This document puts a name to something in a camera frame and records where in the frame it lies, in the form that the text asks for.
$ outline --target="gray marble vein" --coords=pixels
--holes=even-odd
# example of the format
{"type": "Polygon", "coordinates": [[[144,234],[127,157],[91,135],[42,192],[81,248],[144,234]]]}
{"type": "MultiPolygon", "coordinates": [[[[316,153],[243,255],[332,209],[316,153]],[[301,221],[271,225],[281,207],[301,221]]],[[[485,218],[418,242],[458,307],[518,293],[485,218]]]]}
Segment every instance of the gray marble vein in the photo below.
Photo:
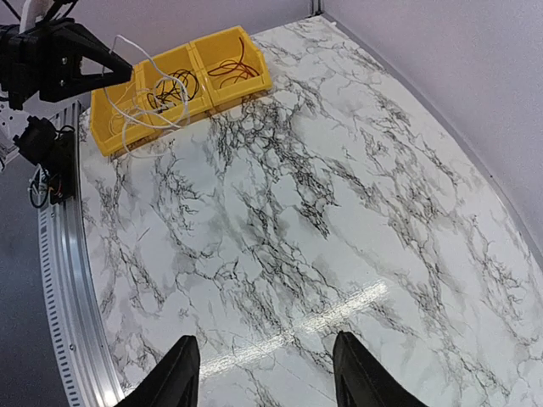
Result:
{"type": "Polygon", "coordinates": [[[81,124],[87,246],[130,392],[183,334],[200,403],[334,406],[349,330],[438,406],[543,405],[541,270],[454,139],[322,18],[254,36],[274,88],[99,154],[81,124]]]}

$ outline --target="table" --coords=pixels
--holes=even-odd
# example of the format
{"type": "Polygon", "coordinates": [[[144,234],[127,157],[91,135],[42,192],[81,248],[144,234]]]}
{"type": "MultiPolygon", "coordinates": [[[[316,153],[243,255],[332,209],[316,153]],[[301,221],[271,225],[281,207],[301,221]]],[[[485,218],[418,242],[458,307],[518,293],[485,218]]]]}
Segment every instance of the table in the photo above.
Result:
{"type": "Polygon", "coordinates": [[[274,89],[104,159],[81,121],[92,280],[130,392],[184,334],[200,405],[333,406],[352,331],[428,405],[536,405],[541,269],[438,121],[323,17],[254,36],[274,89]]]}

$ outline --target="robotic arm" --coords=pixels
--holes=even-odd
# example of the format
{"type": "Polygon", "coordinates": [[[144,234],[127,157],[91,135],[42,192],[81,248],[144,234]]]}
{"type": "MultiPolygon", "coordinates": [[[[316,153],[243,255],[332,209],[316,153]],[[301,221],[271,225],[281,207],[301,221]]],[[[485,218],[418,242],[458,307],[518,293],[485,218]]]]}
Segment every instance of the robotic arm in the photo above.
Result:
{"type": "MultiPolygon", "coordinates": [[[[20,25],[0,25],[0,87],[11,109],[22,110],[35,93],[41,100],[59,102],[131,79],[130,64],[68,17],[77,1],[26,0],[20,25]],[[68,11],[57,16],[68,4],[68,11]],[[109,72],[83,75],[83,58],[109,72]]],[[[57,130],[49,120],[36,117],[28,121],[14,143],[23,157],[42,167],[46,188],[62,191],[51,194],[51,204],[62,202],[73,195],[74,129],[57,130]]],[[[33,182],[31,188],[37,189],[41,182],[33,182]]]]}

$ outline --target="gray floor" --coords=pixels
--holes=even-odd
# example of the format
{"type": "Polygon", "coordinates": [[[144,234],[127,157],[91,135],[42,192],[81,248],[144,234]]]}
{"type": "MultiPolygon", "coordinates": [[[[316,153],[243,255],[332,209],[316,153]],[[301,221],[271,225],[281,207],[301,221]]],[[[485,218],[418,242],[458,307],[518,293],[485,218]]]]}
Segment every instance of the gray floor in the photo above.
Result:
{"type": "Polygon", "coordinates": [[[34,167],[21,157],[0,174],[0,405],[67,406],[43,302],[34,167]]]}

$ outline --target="yellow plastic container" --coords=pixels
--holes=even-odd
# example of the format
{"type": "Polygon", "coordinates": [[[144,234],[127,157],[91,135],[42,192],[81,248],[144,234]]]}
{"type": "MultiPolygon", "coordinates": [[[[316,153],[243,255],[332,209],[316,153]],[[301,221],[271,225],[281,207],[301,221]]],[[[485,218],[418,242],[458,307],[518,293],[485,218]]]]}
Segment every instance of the yellow plastic container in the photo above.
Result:
{"type": "MultiPolygon", "coordinates": [[[[132,72],[130,82],[116,86],[110,86],[107,89],[109,98],[120,110],[128,111],[128,114],[134,115],[130,109],[134,103],[143,106],[143,96],[137,91],[137,77],[140,75],[141,67],[136,65],[132,72]]],[[[137,117],[143,123],[153,124],[151,118],[144,114],[137,117]]],[[[122,143],[122,128],[125,124],[125,118],[109,104],[105,96],[104,89],[98,89],[92,92],[91,101],[91,130],[92,136],[96,141],[98,148],[103,156],[109,156],[117,151],[124,150],[122,143]]],[[[157,133],[155,129],[150,129],[143,125],[129,125],[126,128],[126,144],[130,145],[145,137],[152,137],[157,133]]]]}
{"type": "MultiPolygon", "coordinates": [[[[188,102],[188,112],[185,114],[184,118],[191,117],[191,122],[200,118],[199,114],[210,110],[213,105],[211,104],[210,95],[204,89],[204,77],[199,71],[198,63],[192,52],[190,45],[181,45],[180,47],[174,48],[166,53],[157,55],[153,58],[153,61],[157,64],[160,70],[162,70],[167,75],[174,75],[176,72],[181,70],[189,71],[192,75],[187,75],[186,87],[187,93],[191,97],[191,100],[188,102]]],[[[162,75],[153,67],[148,60],[145,60],[141,63],[140,75],[137,77],[138,87],[140,89],[154,89],[157,81],[162,78],[162,75]]],[[[159,92],[168,92],[176,87],[179,90],[179,84],[176,81],[165,81],[163,85],[159,85],[157,90],[159,92]]],[[[145,109],[157,109],[157,104],[152,97],[152,92],[143,95],[143,103],[145,109]]],[[[175,97],[168,97],[169,103],[175,104],[175,107],[169,108],[160,114],[165,117],[167,120],[175,123],[179,120],[181,116],[184,105],[182,101],[178,100],[175,97]]],[[[168,125],[168,123],[162,120],[156,115],[151,115],[151,120],[155,125],[168,125]]]]}
{"type": "Polygon", "coordinates": [[[211,96],[215,108],[230,107],[240,102],[243,96],[272,88],[264,55],[251,41],[249,35],[240,27],[204,36],[190,43],[204,77],[205,90],[211,96]],[[255,77],[240,78],[239,71],[231,74],[212,76],[210,71],[225,61],[243,62],[255,71],[255,77]]]}

